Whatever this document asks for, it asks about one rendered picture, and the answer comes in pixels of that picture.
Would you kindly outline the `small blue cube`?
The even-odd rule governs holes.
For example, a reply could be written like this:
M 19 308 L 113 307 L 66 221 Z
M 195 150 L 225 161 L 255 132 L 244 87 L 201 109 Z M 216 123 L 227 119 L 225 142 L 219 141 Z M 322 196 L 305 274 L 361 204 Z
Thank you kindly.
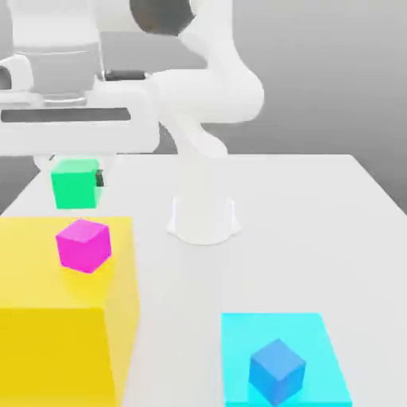
M 281 339 L 275 339 L 250 357 L 249 383 L 278 407 L 303 386 L 306 362 Z

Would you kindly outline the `large yellow box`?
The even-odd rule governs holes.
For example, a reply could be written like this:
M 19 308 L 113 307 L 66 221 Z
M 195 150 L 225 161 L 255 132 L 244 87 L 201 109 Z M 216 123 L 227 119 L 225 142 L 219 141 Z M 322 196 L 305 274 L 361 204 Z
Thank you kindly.
M 140 315 L 128 217 L 102 217 L 112 255 L 60 264 L 69 217 L 0 217 L 0 407 L 122 407 Z

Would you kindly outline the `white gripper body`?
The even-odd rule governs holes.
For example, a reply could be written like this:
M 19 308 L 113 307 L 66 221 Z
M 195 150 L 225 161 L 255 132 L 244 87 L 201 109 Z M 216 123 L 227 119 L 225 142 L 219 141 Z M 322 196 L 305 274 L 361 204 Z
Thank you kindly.
M 27 91 L 0 90 L 0 156 L 151 153 L 157 113 L 142 81 L 101 81 L 82 106 L 46 106 Z

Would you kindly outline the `small magenta cube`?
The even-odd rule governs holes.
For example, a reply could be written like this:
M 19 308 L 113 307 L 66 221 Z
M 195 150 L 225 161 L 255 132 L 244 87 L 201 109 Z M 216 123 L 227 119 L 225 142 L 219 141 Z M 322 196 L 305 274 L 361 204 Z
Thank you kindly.
M 77 219 L 56 235 L 60 264 L 83 273 L 94 273 L 112 254 L 106 224 Z

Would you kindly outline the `small green cube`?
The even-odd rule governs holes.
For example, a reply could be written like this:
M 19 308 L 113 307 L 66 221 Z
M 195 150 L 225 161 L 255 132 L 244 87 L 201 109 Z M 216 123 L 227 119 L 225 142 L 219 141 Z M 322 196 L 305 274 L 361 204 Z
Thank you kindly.
M 102 189 L 97 186 L 99 161 L 61 159 L 51 171 L 57 209 L 95 209 Z

